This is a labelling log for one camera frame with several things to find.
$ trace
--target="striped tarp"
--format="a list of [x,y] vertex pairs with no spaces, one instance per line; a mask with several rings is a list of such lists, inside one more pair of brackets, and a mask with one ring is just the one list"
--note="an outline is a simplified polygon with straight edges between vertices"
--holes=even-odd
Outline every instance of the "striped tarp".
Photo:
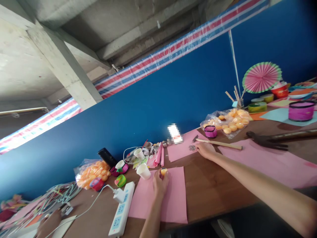
[[[94,85],[104,99],[192,52],[269,6],[269,0],[244,0],[156,53]],[[0,140],[0,155],[66,121],[82,110],[72,98],[35,122]]]

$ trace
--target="paper fan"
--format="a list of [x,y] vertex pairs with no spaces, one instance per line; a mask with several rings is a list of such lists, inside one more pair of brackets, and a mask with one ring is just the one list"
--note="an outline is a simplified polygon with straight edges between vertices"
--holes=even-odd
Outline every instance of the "paper fan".
[[271,62],[262,62],[248,69],[242,85],[249,93],[262,93],[273,88],[281,78],[282,71],[279,66]]

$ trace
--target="plastic bag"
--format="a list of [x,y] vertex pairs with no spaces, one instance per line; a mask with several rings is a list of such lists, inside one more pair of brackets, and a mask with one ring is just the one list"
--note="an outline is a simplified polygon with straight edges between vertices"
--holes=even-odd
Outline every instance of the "plastic bag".
[[77,186],[90,189],[90,183],[97,177],[104,182],[111,175],[110,166],[103,160],[84,159],[79,167],[74,168]]
[[201,122],[200,127],[204,130],[206,126],[215,126],[217,132],[222,132],[229,139],[232,139],[249,124],[249,121],[250,115],[247,111],[233,108],[208,114],[206,119]]

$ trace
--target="hammer handle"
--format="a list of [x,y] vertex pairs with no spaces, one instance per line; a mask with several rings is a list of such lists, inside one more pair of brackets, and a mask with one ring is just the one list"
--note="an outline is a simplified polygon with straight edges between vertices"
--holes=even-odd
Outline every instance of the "hammer handle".
[[270,140],[278,141],[278,140],[297,139],[297,138],[312,137],[312,136],[317,136],[317,129],[274,135],[274,136],[270,136]]
[[232,148],[232,149],[242,150],[242,146],[238,146],[238,145],[232,145],[232,144],[227,144],[227,143],[213,141],[213,140],[202,140],[202,139],[198,139],[198,138],[196,140],[201,141],[201,142],[207,142],[210,144],[221,145],[223,147],[228,147],[228,148]]

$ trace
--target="light blue paper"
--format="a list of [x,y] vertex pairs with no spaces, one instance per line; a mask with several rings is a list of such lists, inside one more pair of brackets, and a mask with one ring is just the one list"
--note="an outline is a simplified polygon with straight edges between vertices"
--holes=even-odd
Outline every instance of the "light blue paper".
[[272,111],[267,112],[261,118],[265,118],[268,120],[279,121],[283,123],[287,123],[294,126],[307,126],[314,122],[317,122],[317,113],[314,112],[313,119],[306,122],[295,122],[288,119],[288,108],[279,108]]

